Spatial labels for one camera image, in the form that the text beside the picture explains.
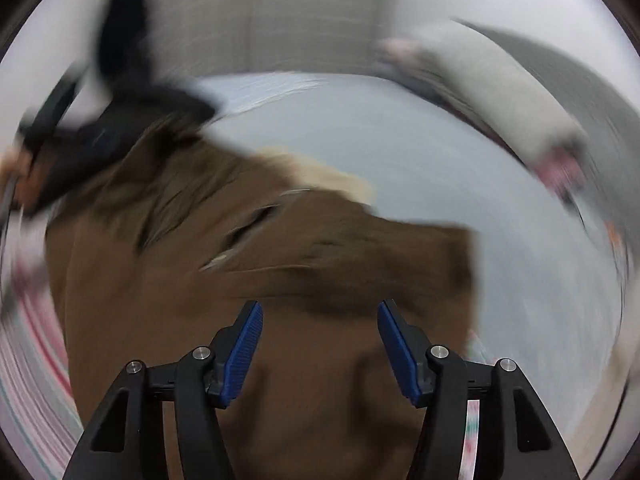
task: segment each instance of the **white wall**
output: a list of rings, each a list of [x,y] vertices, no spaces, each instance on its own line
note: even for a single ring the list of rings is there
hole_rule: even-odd
[[[69,66],[89,65],[103,4],[104,0],[43,0],[27,20],[0,62],[0,151],[13,142],[26,109],[37,110]],[[106,103],[90,70],[69,116],[90,116]]]
[[[640,109],[640,59],[601,0],[397,0],[392,34],[462,18],[545,41],[588,65]]]

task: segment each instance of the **pink object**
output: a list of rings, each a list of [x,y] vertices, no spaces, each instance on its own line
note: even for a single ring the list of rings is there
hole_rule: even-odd
[[[390,38],[380,42],[380,52],[394,65],[406,70],[420,70],[420,44],[415,40]]]
[[[576,158],[562,147],[554,148],[533,167],[540,182],[558,196],[584,183],[584,174]]]

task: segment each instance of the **white cloth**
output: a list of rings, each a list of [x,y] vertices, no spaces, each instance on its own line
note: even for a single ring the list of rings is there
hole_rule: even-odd
[[[402,68],[434,88],[480,130],[497,133],[527,166],[555,146],[578,150],[580,124],[513,57],[454,21],[430,23],[407,43],[389,42]]]

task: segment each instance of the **blue gripper pad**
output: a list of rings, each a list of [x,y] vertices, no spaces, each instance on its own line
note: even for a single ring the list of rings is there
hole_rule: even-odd
[[[384,302],[378,306],[378,332],[380,332],[386,356],[389,358],[400,391],[415,406],[421,395],[418,387],[416,362],[398,330],[389,307]]]
[[[251,359],[260,340],[262,333],[262,307],[260,303],[253,302],[251,310],[240,327],[238,338],[231,348],[228,358],[224,363],[223,386],[220,391],[220,401],[223,406],[228,406],[242,390],[244,378],[249,371]]]
[[[429,339],[420,328],[407,324],[393,300],[378,306],[378,332],[400,391],[416,408],[427,406],[436,383],[426,356]]]

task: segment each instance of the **brown fabric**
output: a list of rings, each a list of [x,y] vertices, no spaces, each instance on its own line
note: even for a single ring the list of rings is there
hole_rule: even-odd
[[[241,396],[218,412],[238,478],[403,478],[424,413],[400,394],[376,307],[394,298],[433,342],[463,351],[469,234],[287,190],[164,124],[68,200],[47,265],[82,421],[129,360],[176,361],[255,299],[262,338]]]

